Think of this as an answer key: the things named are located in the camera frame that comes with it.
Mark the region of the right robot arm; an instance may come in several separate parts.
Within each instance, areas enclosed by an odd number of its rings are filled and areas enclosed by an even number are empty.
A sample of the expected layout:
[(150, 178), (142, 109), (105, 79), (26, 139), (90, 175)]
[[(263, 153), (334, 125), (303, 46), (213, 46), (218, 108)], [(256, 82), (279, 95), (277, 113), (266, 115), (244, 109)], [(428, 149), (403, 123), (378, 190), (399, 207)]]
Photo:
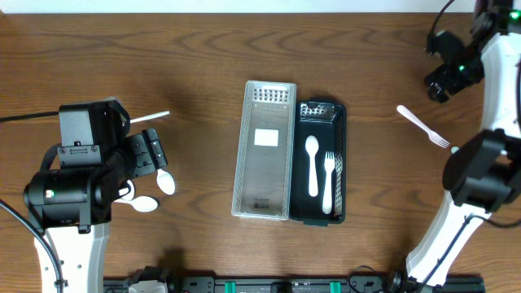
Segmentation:
[(445, 103), (483, 82), (484, 108), (479, 132), (444, 166), (440, 209), (407, 255), (405, 270), (391, 277), (388, 292), (443, 289), (471, 235), (520, 195), (520, 3), (478, 1), (469, 44), (431, 28), (425, 50), (443, 60), (424, 79), (431, 100)]

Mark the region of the black plastic mesh basket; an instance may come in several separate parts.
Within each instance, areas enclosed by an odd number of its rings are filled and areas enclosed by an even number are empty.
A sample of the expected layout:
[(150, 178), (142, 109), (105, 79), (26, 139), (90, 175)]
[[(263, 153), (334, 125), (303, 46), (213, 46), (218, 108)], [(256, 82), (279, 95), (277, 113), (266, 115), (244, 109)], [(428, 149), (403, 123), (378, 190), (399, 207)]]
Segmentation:
[[(310, 99), (297, 106), (293, 152), (289, 217), (305, 225), (328, 226), (344, 222), (346, 208), (346, 131), (347, 110), (344, 105), (324, 99)], [(318, 195), (309, 195), (309, 156), (305, 141), (309, 135), (317, 138), (316, 154)], [(326, 171), (326, 153), (333, 151), (335, 169), (332, 173), (332, 212), (322, 212)]]

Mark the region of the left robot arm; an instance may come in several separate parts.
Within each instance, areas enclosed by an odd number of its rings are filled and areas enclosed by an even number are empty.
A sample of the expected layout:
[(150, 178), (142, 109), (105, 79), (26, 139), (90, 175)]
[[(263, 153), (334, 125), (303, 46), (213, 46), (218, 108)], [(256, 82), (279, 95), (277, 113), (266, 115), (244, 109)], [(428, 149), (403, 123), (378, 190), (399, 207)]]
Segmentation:
[(112, 203), (168, 164), (156, 129), (130, 135), (129, 121), (115, 99), (59, 108), (61, 142), (24, 189), (44, 292), (103, 290)]

